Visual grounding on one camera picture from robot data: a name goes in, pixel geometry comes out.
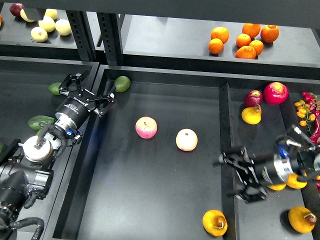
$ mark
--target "black hose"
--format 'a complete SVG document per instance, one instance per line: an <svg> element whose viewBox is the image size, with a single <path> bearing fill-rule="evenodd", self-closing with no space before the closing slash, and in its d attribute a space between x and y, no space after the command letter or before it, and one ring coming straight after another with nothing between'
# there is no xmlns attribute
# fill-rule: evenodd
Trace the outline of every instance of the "black hose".
<svg viewBox="0 0 320 240"><path fill-rule="evenodd" d="M45 229L45 222L39 217L27 217L20 221L12 222L8 227L9 229L3 237L3 240L8 240L14 231L30 225L37 225L31 240L39 240Z"/></svg>
<svg viewBox="0 0 320 240"><path fill-rule="evenodd" d="M38 139L36 141L37 146L42 146L44 144L44 137L47 133L50 133L56 136L61 141L61 146L57 149L57 151L53 154L53 157L57 159L67 148L68 141L65 137L65 133L63 130L60 130L55 125L49 123L46 124L40 131L38 135Z"/></svg>

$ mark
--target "red apple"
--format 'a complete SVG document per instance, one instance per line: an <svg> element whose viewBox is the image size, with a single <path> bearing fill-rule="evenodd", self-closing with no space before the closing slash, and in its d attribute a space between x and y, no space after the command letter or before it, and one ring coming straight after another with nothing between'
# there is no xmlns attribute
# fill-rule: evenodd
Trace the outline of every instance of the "red apple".
<svg viewBox="0 0 320 240"><path fill-rule="evenodd" d="M175 143L182 151L192 151L198 144L198 137L193 130L185 128L178 132Z"/></svg>
<svg viewBox="0 0 320 240"><path fill-rule="evenodd" d="M280 82L272 82L263 90L263 99L267 104L282 104L289 96L288 88Z"/></svg>
<svg viewBox="0 0 320 240"><path fill-rule="evenodd" d="M143 116L136 121L135 130L141 138L150 139L157 132L157 123L153 118Z"/></svg>
<svg viewBox="0 0 320 240"><path fill-rule="evenodd" d="M243 104L246 108L255 107L262 104L262 93L258 90L252 90L244 96Z"/></svg>
<svg viewBox="0 0 320 240"><path fill-rule="evenodd" d="M21 18L20 12L22 10L22 7L22 3L14 3L10 6L9 10L13 16Z"/></svg>

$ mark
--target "red chili pepper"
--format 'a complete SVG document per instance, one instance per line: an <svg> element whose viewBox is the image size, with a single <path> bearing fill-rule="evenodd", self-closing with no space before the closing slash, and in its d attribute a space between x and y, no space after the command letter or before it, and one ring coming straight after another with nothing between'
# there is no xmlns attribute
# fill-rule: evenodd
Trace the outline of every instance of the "red chili pepper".
<svg viewBox="0 0 320 240"><path fill-rule="evenodd" d="M314 120L314 131L310 137L311 141L315 144L320 137L320 121L316 117Z"/></svg>

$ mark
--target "green apple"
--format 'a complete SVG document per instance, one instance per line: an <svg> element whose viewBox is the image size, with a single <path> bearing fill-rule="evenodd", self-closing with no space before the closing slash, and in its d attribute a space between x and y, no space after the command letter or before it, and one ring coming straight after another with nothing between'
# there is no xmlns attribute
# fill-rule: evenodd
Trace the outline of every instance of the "green apple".
<svg viewBox="0 0 320 240"><path fill-rule="evenodd" d="M23 18L23 20L25 20L25 21L28 22L28 23L33 23L33 22L35 21L35 20L31 20L31 19L28 19L28 18L27 18L27 15L26 15L24 9L21 9L20 15L21 15L21 17Z"/></svg>
<svg viewBox="0 0 320 240"><path fill-rule="evenodd" d="M50 9L48 8L46 11L45 11L45 16L48 16L50 18L52 18L53 20L56 20L57 17L58 17L58 11L56 9Z"/></svg>
<svg viewBox="0 0 320 240"><path fill-rule="evenodd" d="M38 23L39 27L43 28L47 33L51 33L56 28L55 21L49 16L44 16L43 20L40 20Z"/></svg>
<svg viewBox="0 0 320 240"><path fill-rule="evenodd" d="M36 26L31 30L31 37L37 43L43 43L48 39L48 33L42 27Z"/></svg>
<svg viewBox="0 0 320 240"><path fill-rule="evenodd" d="M62 35L67 36L71 33L70 22L65 19L60 19L55 22L55 29Z"/></svg>

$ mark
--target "apple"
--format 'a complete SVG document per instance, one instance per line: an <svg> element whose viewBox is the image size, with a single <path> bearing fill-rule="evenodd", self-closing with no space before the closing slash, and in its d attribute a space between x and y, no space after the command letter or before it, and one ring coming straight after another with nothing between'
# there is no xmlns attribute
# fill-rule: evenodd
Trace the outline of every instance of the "apple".
<svg viewBox="0 0 320 240"><path fill-rule="evenodd" d="M65 19L60 19L55 23L55 29L62 35L67 36L71 33L70 22Z"/></svg>
<svg viewBox="0 0 320 240"><path fill-rule="evenodd" d="M43 43L48 39L48 33L42 27L36 26L31 30L31 37L37 43Z"/></svg>
<svg viewBox="0 0 320 240"><path fill-rule="evenodd" d="M150 139L156 134L158 128L156 121L152 117L143 116L136 121L135 130L141 138Z"/></svg>
<svg viewBox="0 0 320 240"><path fill-rule="evenodd" d="M33 23L35 21L35 20L28 19L24 9L21 9L20 15L21 15L22 19L28 23Z"/></svg>
<svg viewBox="0 0 320 240"><path fill-rule="evenodd" d="M258 90L252 90L244 96L243 104L246 108L255 107L262 104L262 93Z"/></svg>
<svg viewBox="0 0 320 240"><path fill-rule="evenodd" d="M282 104L289 96L288 88L280 82L272 82L263 90L263 99L267 104Z"/></svg>
<svg viewBox="0 0 320 240"><path fill-rule="evenodd" d="M22 6L22 3L14 3L10 6L9 10L13 16L21 18L20 12L22 10Z"/></svg>
<svg viewBox="0 0 320 240"><path fill-rule="evenodd" d="M198 144L198 137L193 130L185 128L178 132L175 143L182 151L192 151Z"/></svg>
<svg viewBox="0 0 320 240"><path fill-rule="evenodd" d="M51 33L56 28L55 21L49 16L44 16L43 20L40 20L38 23L39 27L43 28L47 33Z"/></svg>
<svg viewBox="0 0 320 240"><path fill-rule="evenodd" d="M47 10L45 10L44 15L52 18L52 20L56 20L58 17L58 11L56 9L48 8Z"/></svg>

